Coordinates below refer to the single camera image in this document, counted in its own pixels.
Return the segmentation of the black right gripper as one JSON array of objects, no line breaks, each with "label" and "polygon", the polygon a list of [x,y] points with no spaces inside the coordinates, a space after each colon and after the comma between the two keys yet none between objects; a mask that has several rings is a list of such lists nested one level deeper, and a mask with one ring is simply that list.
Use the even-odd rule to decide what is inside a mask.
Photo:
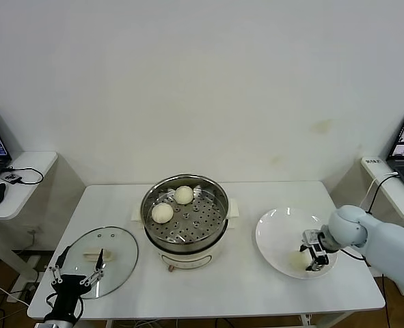
[{"label": "black right gripper", "polygon": [[320,230],[305,230],[302,234],[299,251],[308,250],[312,257],[312,262],[306,267],[307,271],[320,271],[327,265],[327,252],[321,241],[322,237]]}]

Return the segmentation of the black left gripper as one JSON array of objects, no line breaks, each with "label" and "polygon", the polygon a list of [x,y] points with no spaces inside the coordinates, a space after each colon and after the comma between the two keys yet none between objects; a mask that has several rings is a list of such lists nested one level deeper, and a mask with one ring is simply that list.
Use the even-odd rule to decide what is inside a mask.
[{"label": "black left gripper", "polygon": [[97,257],[95,269],[89,276],[85,275],[61,275],[60,271],[64,265],[66,256],[70,250],[67,246],[65,250],[57,257],[53,266],[49,267],[53,275],[51,283],[54,284],[53,289],[56,299],[53,309],[49,313],[50,320],[78,320],[75,316],[77,302],[81,296],[89,292],[89,287],[99,282],[103,277],[103,254],[104,249],[100,250]]}]

